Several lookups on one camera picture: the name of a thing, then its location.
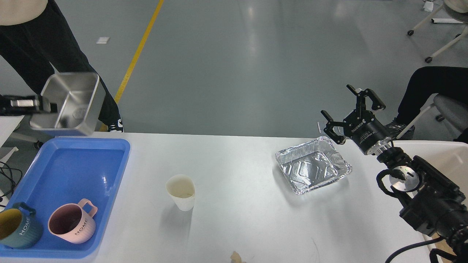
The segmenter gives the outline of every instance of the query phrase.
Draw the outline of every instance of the pink mug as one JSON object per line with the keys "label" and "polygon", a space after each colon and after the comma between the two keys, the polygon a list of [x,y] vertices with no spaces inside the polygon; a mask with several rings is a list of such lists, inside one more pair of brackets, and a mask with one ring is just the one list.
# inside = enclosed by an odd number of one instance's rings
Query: pink mug
{"label": "pink mug", "polygon": [[[83,207],[89,204],[92,208],[89,213]],[[79,203],[65,204],[57,208],[49,217],[47,223],[49,232],[73,244],[88,241],[96,230],[93,216],[97,207],[91,201],[83,198]]]}

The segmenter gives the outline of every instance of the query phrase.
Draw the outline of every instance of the yellow floor line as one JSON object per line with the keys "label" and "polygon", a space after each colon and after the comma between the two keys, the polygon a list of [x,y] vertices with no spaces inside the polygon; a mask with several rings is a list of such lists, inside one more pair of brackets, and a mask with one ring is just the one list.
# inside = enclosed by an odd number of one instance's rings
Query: yellow floor line
{"label": "yellow floor line", "polygon": [[[122,80],[122,83],[120,83],[120,87],[118,88],[117,94],[114,97],[114,100],[117,103],[120,101],[120,98],[122,97],[122,94],[124,93],[125,88],[127,87],[128,80],[130,79],[133,69],[135,68],[135,65],[138,62],[138,58],[140,58],[141,51],[143,50],[143,47],[145,46],[146,40],[148,39],[149,33],[151,32],[151,29],[153,28],[154,21],[158,17],[159,11],[161,10],[163,3],[164,3],[164,0],[159,0],[158,6],[156,7],[156,10],[154,11],[153,16],[151,17],[151,20],[149,21],[148,26],[146,27],[145,33],[143,34],[143,37],[141,38],[140,44],[138,45],[138,48],[135,51],[135,55],[133,55],[132,61],[130,62],[130,65],[128,66],[127,73],[125,73],[124,79]],[[104,124],[99,129],[100,132],[104,132],[106,130],[107,130],[107,126]]]}

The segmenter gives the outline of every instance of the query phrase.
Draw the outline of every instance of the mug handle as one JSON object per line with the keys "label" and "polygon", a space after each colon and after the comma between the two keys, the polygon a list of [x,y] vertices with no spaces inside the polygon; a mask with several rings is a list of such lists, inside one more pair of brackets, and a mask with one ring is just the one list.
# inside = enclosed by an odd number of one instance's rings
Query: mug handle
{"label": "mug handle", "polygon": [[34,208],[29,207],[25,202],[14,203],[12,207],[16,208],[16,209],[22,207],[22,208],[28,210],[29,215],[31,217],[34,217],[36,215],[36,210]]}
{"label": "mug handle", "polygon": [[93,205],[93,203],[91,203],[91,201],[89,201],[86,198],[83,198],[82,200],[80,200],[80,202],[78,203],[78,206],[83,208],[86,204],[88,204],[88,205],[90,205],[92,207],[91,211],[89,211],[88,215],[90,217],[93,217],[97,212],[97,207],[95,205]]}

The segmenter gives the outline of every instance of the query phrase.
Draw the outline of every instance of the robotic arm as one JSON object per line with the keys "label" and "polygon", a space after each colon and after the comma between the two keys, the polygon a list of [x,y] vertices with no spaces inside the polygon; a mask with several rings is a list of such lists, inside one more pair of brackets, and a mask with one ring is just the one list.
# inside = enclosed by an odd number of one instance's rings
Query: robotic arm
{"label": "robotic arm", "polygon": [[[383,110],[385,105],[370,89],[347,88],[356,96],[356,109],[343,122],[336,122],[324,110],[327,119],[325,133],[337,144],[343,144],[346,137],[351,138],[365,155],[376,155],[387,169],[377,175],[379,188],[387,195],[397,198],[403,206],[400,217],[416,231],[428,236],[437,232],[455,252],[455,256],[433,249],[437,254],[452,260],[453,263],[468,262],[468,211],[462,201],[465,195],[460,188],[440,173],[423,158],[415,155],[411,159],[401,148],[394,147],[390,134],[366,110],[366,97],[373,104],[373,110]],[[344,136],[339,136],[333,127],[343,127]],[[388,190],[382,179],[389,175],[391,190]],[[411,198],[408,192],[416,191]],[[437,257],[431,256],[431,263],[437,263]]]}
{"label": "robotic arm", "polygon": [[0,95],[0,116],[20,116],[56,112],[57,105],[55,103],[49,103],[47,98],[40,95]]}

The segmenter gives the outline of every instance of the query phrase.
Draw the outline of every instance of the green mug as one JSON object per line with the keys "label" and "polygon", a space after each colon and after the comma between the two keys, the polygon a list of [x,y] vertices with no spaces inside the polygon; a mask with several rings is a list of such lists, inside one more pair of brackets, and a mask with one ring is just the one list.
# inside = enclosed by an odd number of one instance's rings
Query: green mug
{"label": "green mug", "polygon": [[[29,214],[19,210],[23,208]],[[0,244],[12,248],[30,248],[42,236],[43,227],[35,219],[36,210],[25,203],[15,203],[13,207],[0,212]]]}

